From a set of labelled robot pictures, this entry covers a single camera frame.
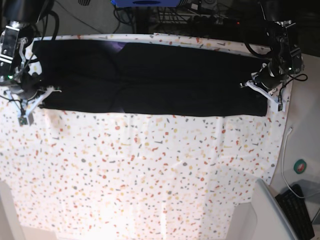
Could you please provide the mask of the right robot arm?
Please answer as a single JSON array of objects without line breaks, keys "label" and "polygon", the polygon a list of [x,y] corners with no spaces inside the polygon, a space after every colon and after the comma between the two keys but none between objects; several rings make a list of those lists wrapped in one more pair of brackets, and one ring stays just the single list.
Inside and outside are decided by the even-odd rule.
[{"label": "right robot arm", "polygon": [[54,18],[53,40],[57,37],[60,20],[52,10],[52,0],[5,0],[3,4],[2,15],[7,24],[0,33],[0,85],[8,88],[6,100],[16,103],[18,119],[26,125],[31,123],[34,109],[55,90],[52,86],[36,89],[41,77],[29,71],[30,64],[37,63],[38,59],[27,57],[26,49],[36,37],[36,24],[40,20]]}]

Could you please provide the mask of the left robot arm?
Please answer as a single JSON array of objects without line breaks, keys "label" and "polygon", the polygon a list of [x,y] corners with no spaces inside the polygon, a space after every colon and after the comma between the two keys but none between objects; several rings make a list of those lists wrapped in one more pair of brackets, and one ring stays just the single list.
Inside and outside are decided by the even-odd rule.
[{"label": "left robot arm", "polygon": [[269,62],[252,73],[252,80],[242,83],[270,100],[278,111],[284,110],[283,90],[292,81],[305,82],[308,76],[301,73],[304,68],[302,51],[298,46],[296,23],[285,11],[283,0],[260,0],[258,2],[270,51],[265,54],[256,52],[247,41],[245,27],[240,23],[243,43],[247,50],[259,59]]}]

